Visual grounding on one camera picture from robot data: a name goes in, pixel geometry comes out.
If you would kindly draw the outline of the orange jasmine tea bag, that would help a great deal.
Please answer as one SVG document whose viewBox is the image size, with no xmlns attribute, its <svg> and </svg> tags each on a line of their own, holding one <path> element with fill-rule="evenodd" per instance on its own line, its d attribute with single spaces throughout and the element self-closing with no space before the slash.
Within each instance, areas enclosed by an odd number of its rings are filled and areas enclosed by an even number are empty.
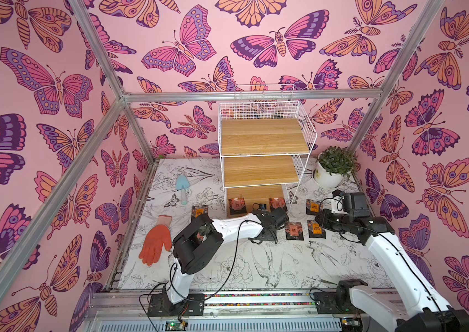
<svg viewBox="0 0 469 332">
<path fill-rule="evenodd" d="M 194 220 L 195 218 L 201 216 L 202 214 L 208 214 L 208 206 L 192 206 L 191 208 L 191 219 Z"/>
<path fill-rule="evenodd" d="M 308 220 L 307 227 L 311 239 L 325 239 L 327 237 L 325 229 L 315 220 Z"/>
<path fill-rule="evenodd" d="M 306 214 L 316 216 L 321 211 L 321 201 L 306 199 Z"/>
</svg>

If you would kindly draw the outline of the middle-shelf black tea bag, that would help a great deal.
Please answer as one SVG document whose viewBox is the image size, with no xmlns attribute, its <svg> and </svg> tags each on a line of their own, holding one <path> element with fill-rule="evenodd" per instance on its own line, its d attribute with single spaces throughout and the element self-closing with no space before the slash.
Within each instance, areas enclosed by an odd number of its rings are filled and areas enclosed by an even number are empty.
<svg viewBox="0 0 469 332">
<path fill-rule="evenodd" d="M 286 239 L 288 241 L 303 241 L 304 230 L 301 222 L 289 221 L 285 225 Z"/>
</svg>

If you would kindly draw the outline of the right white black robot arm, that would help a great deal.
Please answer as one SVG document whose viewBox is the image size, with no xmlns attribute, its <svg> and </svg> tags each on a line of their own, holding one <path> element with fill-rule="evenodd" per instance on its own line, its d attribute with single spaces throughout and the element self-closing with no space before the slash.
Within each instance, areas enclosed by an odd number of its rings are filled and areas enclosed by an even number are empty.
<svg viewBox="0 0 469 332">
<path fill-rule="evenodd" d="M 334 296 L 339 309 L 353 306 L 388 331 L 469 331 L 469 314 L 453 308 L 427 281 L 386 218 L 371 215 L 364 193 L 334 190 L 331 198 L 342 210 L 321 207 L 316 222 L 325 230 L 355 235 L 381 264 L 405 307 L 400 310 L 360 279 L 345 279 Z"/>
</svg>

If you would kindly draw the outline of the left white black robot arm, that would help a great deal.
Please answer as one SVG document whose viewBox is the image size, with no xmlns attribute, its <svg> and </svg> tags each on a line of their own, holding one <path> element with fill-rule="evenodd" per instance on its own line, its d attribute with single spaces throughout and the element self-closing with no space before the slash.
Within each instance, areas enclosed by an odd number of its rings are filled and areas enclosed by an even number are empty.
<svg viewBox="0 0 469 332">
<path fill-rule="evenodd" d="M 151 295 L 147 315 L 169 317 L 177 315 L 201 316 L 211 295 L 191 293 L 194 275 L 202 271 L 223 244 L 249 239 L 254 243 L 278 242 L 277 231 L 289 221 L 286 211 L 279 207 L 271 212 L 255 210 L 231 219 L 212 219 L 202 214 L 190 222 L 173 240 L 173 264 L 169 282 Z"/>
</svg>

